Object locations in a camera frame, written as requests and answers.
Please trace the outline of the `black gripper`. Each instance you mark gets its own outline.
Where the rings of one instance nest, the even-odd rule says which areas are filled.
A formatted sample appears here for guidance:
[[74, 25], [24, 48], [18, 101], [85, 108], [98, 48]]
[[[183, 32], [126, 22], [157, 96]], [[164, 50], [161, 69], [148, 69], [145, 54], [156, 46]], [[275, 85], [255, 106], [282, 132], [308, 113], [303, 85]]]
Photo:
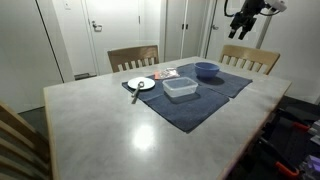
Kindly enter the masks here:
[[237, 30], [242, 28], [238, 39], [243, 40], [248, 31], [250, 31], [255, 24], [255, 15], [259, 14], [264, 7], [264, 0], [245, 0], [241, 10], [233, 16], [233, 20], [230, 24], [231, 31], [228, 38], [232, 39]]

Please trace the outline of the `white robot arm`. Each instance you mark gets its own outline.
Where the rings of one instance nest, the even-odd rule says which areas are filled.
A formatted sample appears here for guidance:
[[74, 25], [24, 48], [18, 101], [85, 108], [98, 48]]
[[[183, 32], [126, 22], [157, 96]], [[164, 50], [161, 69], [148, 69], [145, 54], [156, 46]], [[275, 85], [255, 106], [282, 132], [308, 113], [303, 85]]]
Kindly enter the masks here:
[[274, 16], [279, 12], [285, 11], [287, 6], [283, 0], [245, 0], [239, 12], [236, 12], [235, 14], [224, 12], [225, 16], [232, 18], [230, 24], [231, 30], [228, 37], [232, 39], [237, 30], [241, 28], [238, 39], [242, 40], [245, 35], [252, 30], [256, 22], [255, 15], [260, 14], [265, 16], [265, 13], [262, 13], [264, 8], [271, 10], [269, 16]]

